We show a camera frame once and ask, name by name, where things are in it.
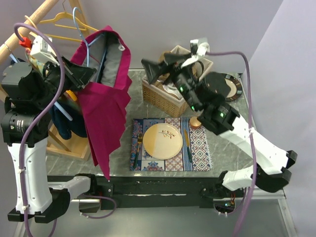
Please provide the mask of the magenta pleated skirt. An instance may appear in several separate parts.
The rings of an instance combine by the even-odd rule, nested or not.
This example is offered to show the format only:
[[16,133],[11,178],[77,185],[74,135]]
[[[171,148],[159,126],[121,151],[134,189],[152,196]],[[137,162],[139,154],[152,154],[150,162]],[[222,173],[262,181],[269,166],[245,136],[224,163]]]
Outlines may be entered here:
[[132,80],[131,52],[121,36],[106,26],[82,41],[71,62],[97,70],[77,93],[94,165],[110,179],[110,154],[120,147]]

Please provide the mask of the blue wire hanger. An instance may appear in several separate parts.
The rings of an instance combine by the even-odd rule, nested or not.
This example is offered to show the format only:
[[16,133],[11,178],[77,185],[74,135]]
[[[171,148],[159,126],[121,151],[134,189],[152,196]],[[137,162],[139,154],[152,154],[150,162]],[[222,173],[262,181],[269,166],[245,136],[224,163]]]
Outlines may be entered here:
[[87,53],[87,55],[86,55],[86,59],[87,59],[87,61],[86,61],[86,66],[89,67],[89,63],[90,63],[90,50],[89,50],[89,48],[90,48],[90,46],[92,46],[96,41],[98,41],[98,39],[99,39],[101,36],[103,36],[104,34],[100,34],[100,35],[99,35],[98,37],[96,37],[92,42],[88,43],[87,40],[85,39],[85,37],[83,36],[82,31],[79,29],[79,25],[78,25],[78,22],[79,22],[79,21],[76,19],[76,11],[78,11],[79,13],[81,13],[81,10],[79,10],[78,7],[74,7],[74,8],[73,8],[73,13],[72,13],[73,22],[74,22],[74,25],[75,25],[76,29],[77,29],[78,32],[79,32],[79,35],[80,35],[82,41],[84,42],[84,44],[85,44],[85,46],[86,46],[86,53]]

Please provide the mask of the yellow plastic hanger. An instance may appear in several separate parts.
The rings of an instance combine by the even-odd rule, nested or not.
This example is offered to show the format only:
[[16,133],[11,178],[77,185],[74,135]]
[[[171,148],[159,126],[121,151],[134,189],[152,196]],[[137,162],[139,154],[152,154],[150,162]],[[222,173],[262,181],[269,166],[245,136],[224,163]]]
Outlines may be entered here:
[[[73,25],[59,24],[59,22],[63,20],[72,20],[74,22],[73,22]],[[67,30],[78,30],[82,36],[87,36],[90,31],[92,32],[98,31],[96,28],[81,21],[78,17],[76,16],[73,17],[73,15],[68,12],[59,12],[55,15],[54,18],[41,20],[39,24],[40,25],[50,24],[59,28],[67,29]]]

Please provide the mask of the brown skirt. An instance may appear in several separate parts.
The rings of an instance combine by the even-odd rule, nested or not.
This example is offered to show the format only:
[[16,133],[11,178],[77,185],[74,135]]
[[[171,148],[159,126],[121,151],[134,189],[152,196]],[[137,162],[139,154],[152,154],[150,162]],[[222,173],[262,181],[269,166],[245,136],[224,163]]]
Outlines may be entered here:
[[[204,72],[204,64],[201,61],[195,62],[191,65],[190,72],[195,80],[199,80]],[[158,89],[163,90],[169,94],[174,94],[175,97],[180,99],[180,94],[172,82],[168,84],[163,84],[164,81],[168,79],[168,77],[169,73],[161,75],[153,85],[156,86]]]

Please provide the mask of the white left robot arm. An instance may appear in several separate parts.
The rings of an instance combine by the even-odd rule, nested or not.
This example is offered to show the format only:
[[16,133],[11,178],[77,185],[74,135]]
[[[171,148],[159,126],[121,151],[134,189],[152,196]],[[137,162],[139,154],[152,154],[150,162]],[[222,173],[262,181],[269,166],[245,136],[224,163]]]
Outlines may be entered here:
[[9,221],[34,218],[37,223],[49,223],[64,215],[77,197],[93,198],[98,194],[93,174],[77,174],[61,185],[49,185],[45,161],[51,121],[47,106],[57,93],[82,89],[94,74],[94,69],[67,59],[46,62],[42,71],[27,62],[4,70],[2,87],[7,96],[0,125],[17,186],[17,202],[7,215]]

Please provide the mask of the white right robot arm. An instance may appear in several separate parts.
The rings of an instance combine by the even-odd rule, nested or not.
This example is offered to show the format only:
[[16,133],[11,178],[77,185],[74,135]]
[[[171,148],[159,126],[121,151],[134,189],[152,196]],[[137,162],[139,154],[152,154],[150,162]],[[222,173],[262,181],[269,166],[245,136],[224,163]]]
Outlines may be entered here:
[[258,187],[275,193],[289,184],[290,167],[297,160],[293,150],[280,149],[245,120],[226,102],[231,89],[223,73],[209,72],[197,79],[191,72],[199,56],[166,53],[162,62],[142,59],[148,83],[168,74],[165,83],[172,83],[193,111],[201,112],[198,121],[207,130],[238,146],[253,159],[253,165],[237,171],[223,171],[209,190],[212,198],[225,198],[236,190]]

